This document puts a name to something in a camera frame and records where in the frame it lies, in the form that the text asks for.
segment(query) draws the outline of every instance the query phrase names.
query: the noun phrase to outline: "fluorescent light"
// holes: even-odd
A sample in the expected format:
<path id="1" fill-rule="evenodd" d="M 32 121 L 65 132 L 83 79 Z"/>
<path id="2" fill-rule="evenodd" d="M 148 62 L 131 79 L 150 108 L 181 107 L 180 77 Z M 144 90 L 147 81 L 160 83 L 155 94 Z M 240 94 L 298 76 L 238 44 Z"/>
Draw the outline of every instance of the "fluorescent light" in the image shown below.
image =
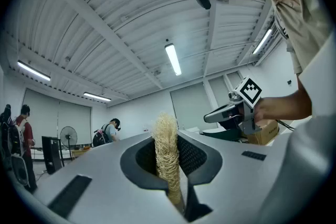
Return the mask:
<path id="1" fill-rule="evenodd" d="M 178 58 L 177 58 L 177 55 L 176 55 L 174 44 L 169 44 L 169 45 L 165 46 L 164 48 L 165 48 L 165 50 L 168 54 L 170 62 L 172 63 L 175 74 L 177 76 L 181 75 L 182 72 L 181 72 L 181 69 L 180 69 L 180 64 L 178 63 L 179 61 L 178 61 Z"/>
<path id="2" fill-rule="evenodd" d="M 34 69 L 34 68 L 32 68 L 32 67 L 26 65 L 25 63 L 21 62 L 20 60 L 17 62 L 17 64 L 18 64 L 20 67 L 26 69 L 27 71 L 29 71 L 29 72 L 31 72 L 31 73 L 33 73 L 33 74 L 39 76 L 40 78 L 43 78 L 43 79 L 45 79 L 45 80 L 50 81 L 50 76 L 47 76 L 47 75 L 45 75 L 45 74 L 43 74 L 43 73 L 37 71 L 36 69 Z"/>
<path id="3" fill-rule="evenodd" d="M 98 95 L 94 95 L 94 94 L 92 94 L 92 93 L 88 93 L 88 92 L 85 92 L 84 95 L 89 96 L 89 97 L 92 97 L 92 98 L 96 98 L 96 99 L 100 99 L 100 100 L 108 101 L 108 102 L 111 101 L 111 99 L 108 99 L 108 98 L 105 98 L 105 97 L 101 97 L 101 96 L 98 96 Z"/>
<path id="4" fill-rule="evenodd" d="M 268 29 L 268 31 L 266 32 L 266 34 L 264 35 L 264 37 L 262 38 L 261 42 L 258 44 L 257 48 L 255 48 L 255 50 L 252 52 L 253 54 L 256 54 L 257 51 L 261 48 L 261 46 L 265 43 L 266 39 L 268 38 L 268 36 L 271 34 L 272 29 Z"/>

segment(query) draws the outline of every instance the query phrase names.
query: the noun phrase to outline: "dark green object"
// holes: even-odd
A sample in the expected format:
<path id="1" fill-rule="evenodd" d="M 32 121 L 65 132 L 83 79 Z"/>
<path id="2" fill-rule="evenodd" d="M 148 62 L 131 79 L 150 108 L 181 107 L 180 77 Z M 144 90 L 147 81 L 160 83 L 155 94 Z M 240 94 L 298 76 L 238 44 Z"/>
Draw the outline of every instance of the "dark green object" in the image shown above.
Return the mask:
<path id="1" fill-rule="evenodd" d="M 241 138 L 241 130 L 239 129 L 230 129 L 218 133 L 205 133 L 203 135 L 210 136 L 217 139 L 227 140 L 227 141 L 236 141 Z"/>

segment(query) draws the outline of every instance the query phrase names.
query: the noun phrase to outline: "wooden table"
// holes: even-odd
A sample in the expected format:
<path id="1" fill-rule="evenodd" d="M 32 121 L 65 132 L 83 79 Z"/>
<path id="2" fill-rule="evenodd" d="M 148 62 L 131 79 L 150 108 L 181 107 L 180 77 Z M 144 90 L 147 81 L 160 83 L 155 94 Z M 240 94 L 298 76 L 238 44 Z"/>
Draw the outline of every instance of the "wooden table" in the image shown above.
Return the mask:
<path id="1" fill-rule="evenodd" d="M 78 158 L 80 155 L 83 155 L 85 152 L 89 151 L 88 150 L 71 150 L 71 158 L 75 159 Z"/>

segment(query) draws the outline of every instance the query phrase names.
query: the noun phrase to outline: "black rectangular slot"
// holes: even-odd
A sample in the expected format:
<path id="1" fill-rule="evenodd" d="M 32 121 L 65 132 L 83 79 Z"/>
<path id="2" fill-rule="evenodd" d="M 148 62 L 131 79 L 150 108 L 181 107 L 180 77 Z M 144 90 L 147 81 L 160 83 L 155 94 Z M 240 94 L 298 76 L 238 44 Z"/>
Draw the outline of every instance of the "black rectangular slot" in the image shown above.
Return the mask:
<path id="1" fill-rule="evenodd" d="M 255 152 L 252 152 L 252 151 L 244 151 L 242 153 L 242 155 L 246 156 L 246 157 L 253 158 L 253 159 L 258 159 L 260 161 L 263 161 L 266 158 L 266 155 L 260 154 L 260 153 L 255 153 Z"/>
<path id="2" fill-rule="evenodd" d="M 61 217 L 67 218 L 91 181 L 92 178 L 87 176 L 75 176 L 50 203 L 48 208 Z"/>

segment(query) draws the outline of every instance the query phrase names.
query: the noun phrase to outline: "person in red shirt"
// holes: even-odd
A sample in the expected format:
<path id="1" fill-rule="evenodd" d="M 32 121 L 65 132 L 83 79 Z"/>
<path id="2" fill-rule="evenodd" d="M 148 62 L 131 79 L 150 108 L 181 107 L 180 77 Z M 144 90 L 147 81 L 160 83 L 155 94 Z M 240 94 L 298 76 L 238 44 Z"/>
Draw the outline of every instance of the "person in red shirt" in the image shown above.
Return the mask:
<path id="1" fill-rule="evenodd" d="M 21 108 L 21 115 L 16 118 L 15 124 L 20 126 L 21 122 L 23 119 L 27 119 L 30 116 L 30 108 L 28 105 L 24 104 Z M 25 186 L 25 188 L 30 192 L 33 193 L 35 189 L 37 188 L 36 186 L 36 180 L 35 180 L 35 174 L 33 170 L 33 160 L 31 159 L 32 153 L 30 151 L 30 147 L 35 145 L 35 140 L 33 138 L 33 131 L 32 127 L 29 122 L 25 123 L 25 130 L 23 132 L 24 136 L 24 149 L 25 153 L 23 154 L 22 158 L 24 159 L 26 163 L 26 168 L 28 172 L 28 181 L 30 186 Z"/>

